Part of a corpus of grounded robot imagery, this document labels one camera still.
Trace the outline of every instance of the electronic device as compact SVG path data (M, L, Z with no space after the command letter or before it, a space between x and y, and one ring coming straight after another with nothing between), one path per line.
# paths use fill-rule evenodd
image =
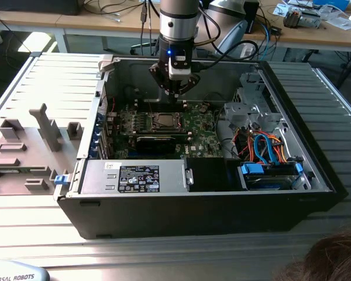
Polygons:
M314 131L325 117L302 111L308 96L336 97L309 65L224 62L169 103L143 74L154 61L104 67L94 99L114 97L114 109L94 114L93 102L74 171L56 177L54 198L82 237L286 231L347 195L329 160L338 153ZM312 85L294 89L304 75Z
M49 281L49 273L44 268L16 261L0 261L0 280Z
M246 0L244 9L246 12L245 20L247 22L246 33L250 34L253 31L253 24L256 18L257 10L259 9L260 3L258 0Z
M247 29L244 20L245 0L212 1L205 12L197 0L162 0L160 2L160 58L149 71L160 88L163 88L171 102L176 102L179 96L185 94L199 83L199 73L206 66L192 61L194 47L215 42L221 35L219 44L228 49L234 43L241 41ZM219 22L223 28L216 38L194 42L198 23L198 11L202 13L199 19L204 24L204 17Z
M283 24L287 28L318 28L321 24L321 17L318 13L308 10L300 10L290 7L283 19Z
M84 0L0 0L0 11L22 11L78 15Z

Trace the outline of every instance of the blue latch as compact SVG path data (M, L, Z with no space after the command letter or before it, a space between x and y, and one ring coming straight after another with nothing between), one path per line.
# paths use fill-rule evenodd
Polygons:
M301 163L296 163L295 168L297 169L299 174L301 174L303 172L303 167L302 167Z
M70 181L69 181L69 175L68 174L60 174L54 178L54 183L55 185L61 184L63 186L67 186Z
M261 164L245 163L241 167L243 174L263 174L264 169Z

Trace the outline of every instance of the wooden table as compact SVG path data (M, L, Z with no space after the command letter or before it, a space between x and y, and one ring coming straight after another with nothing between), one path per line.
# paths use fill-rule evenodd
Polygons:
M118 0L100 0L100 5L114 4ZM105 11L118 11L129 6L136 5L135 0L128 0L123 5L116 5L106 8ZM319 29L298 28L289 29L283 26L283 17L272 15L278 0L262 1L263 10L267 19L272 25L282 28L282 35L277 43L278 47L292 47L300 49L317 50L338 50L351 52L351 30L342 30L326 22L321 23ZM88 4L88 9L99 12L96 0ZM120 16L111 15L113 18L120 19L121 22L114 21L106 15L95 15L86 10L82 10L78 16L66 16L49 13L30 13L30 12L2 12L0 18L15 31L40 31L54 33L58 48L61 52L68 51L66 35L89 35L102 37L136 37L140 36L141 7L132 8L120 12ZM351 13L351 5L346 11ZM254 32L244 36L244 39L261 42L264 34L261 27L255 26ZM0 22L0 30L6 27ZM152 38L159 35L159 19L152 12ZM143 38L149 38L149 21L144 26Z

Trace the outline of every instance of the warning label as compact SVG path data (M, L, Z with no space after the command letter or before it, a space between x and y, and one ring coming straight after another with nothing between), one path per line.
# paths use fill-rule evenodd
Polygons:
M121 166L119 169L120 193L160 192L158 166Z

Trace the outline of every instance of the black cable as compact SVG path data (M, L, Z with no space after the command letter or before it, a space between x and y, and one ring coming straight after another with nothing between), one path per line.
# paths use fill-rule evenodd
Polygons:
M217 39L220 37L220 35L221 35L221 28L220 28L220 26L218 25L218 23L215 22L214 19L212 19L212 18L203 10L203 7L202 7L201 4L199 4L199 11L203 14L204 22L206 22L206 19L205 19L205 18L207 17L207 19L209 19L209 20L216 26L216 28L217 28L217 35L216 35L214 38L215 38L215 40L217 40ZM208 24L205 24L205 26L206 26L206 29L208 29L208 34L209 34Z
M96 12L94 12L94 11L91 11L91 10L87 9L87 4L90 3L90 2L91 2L91 1L86 2L86 3L83 5L83 8L84 8L87 12L93 13L94 15L110 15L111 13L118 13L118 12L122 12L122 11L125 11L125 10L128 10L128 9L131 9L131 8L137 8L137 7L143 5L143 3L140 3L140 4L137 4L137 5L133 5L133 6L129 6L129 7L123 8L123 9L118 10L118 11L96 13Z
M142 30L140 31L140 51L142 52L143 55L143 29L144 29L144 22L142 22Z
M208 23L207 23L207 18L203 15L203 20L204 20L204 25L205 25L205 30L207 31L207 35L209 39L212 39L211 33L209 31L209 27L208 27ZM219 54L223 54L216 46L216 44L214 42L211 42L211 45L213 46L213 48L217 51L217 53ZM231 56L226 56L228 59L230 60L236 60L236 58L231 57Z
M152 23L151 23L151 6L148 8L148 17L150 19L150 55L152 56Z
M121 3L117 3L117 4L108 4L108 5L105 5L103 7L100 8L100 4L99 4L99 8L100 8L100 12L102 12L105 8L107 7L111 7L111 6L118 6L118 5L122 5L126 2L127 0L123 0Z
M343 83L350 76L350 74L351 74L351 66L346 68L346 72L344 72L344 74L340 77L340 80L338 80L337 88L340 88L343 85Z
M0 22L2 25L6 27L7 30L9 30L13 34L14 37L16 37L19 43L21 43L31 53L30 49L27 48L25 44L23 44L22 40L17 35L15 35L15 33L8 27L8 25L6 25L5 22L1 20L1 18L0 18Z
M340 54L337 51L334 51L334 53L344 62L347 63L346 59L340 56Z
M154 11L154 13L156 14L156 16L160 17L160 14L159 12L156 10L156 8L154 7L153 3L152 3L152 0L148 0L148 2L150 2L150 5Z
M336 88L337 89L339 89L342 86L342 84L345 82L345 80L348 78L348 76L351 73L351 67L349 67L350 62L351 62L351 56L350 56L350 59L347 62L346 69L342 70L342 72L341 72L341 74L340 74L340 76L338 78L338 81L336 83Z
M210 65L208 66L204 66L202 69L203 70L206 70L206 69L209 69L213 66L215 66L216 64L218 64L224 57L226 57L226 55L228 53L230 53L232 50L234 50L235 48L237 48L239 45L242 45L242 44L252 44L254 47L255 47L255 51L250 54L249 56L246 56L246 57L242 57L240 59L237 59L236 61L244 61L246 59L250 59L251 57L254 57L257 52L259 51L259 47L258 45L254 42L254 41L251 41L251 40L243 40L243 41L240 41L240 42L237 42L235 43L233 46L231 46L230 48L228 48L228 50L226 52L224 52L223 55L221 55L221 57L219 57L218 59L216 59L213 63L211 63Z
M140 21L142 22L142 29L140 31L140 51L142 52L143 56L143 29L144 23L147 21L147 0L144 0L142 6L142 12L140 13Z
M206 97L207 96L209 96L209 95L211 95L211 94L216 94L216 95L218 95L220 98L222 98L225 102L228 102L228 100L226 99L226 98L224 98L223 96L222 96L222 94L220 94L219 92L208 92L205 96L204 96L204 98L203 98L203 102L205 102L206 100Z

